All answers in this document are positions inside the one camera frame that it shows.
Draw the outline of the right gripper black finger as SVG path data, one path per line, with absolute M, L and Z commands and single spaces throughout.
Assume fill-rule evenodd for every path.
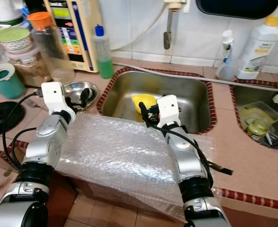
M 145 124 L 147 126 L 150 126 L 151 125 L 151 121 L 148 117 L 148 109 L 147 107 L 145 106 L 145 104 L 143 102 L 139 102 L 139 108 L 140 108 L 140 111 L 141 111 L 141 116 L 142 116 L 142 119 L 143 121 L 145 122 Z

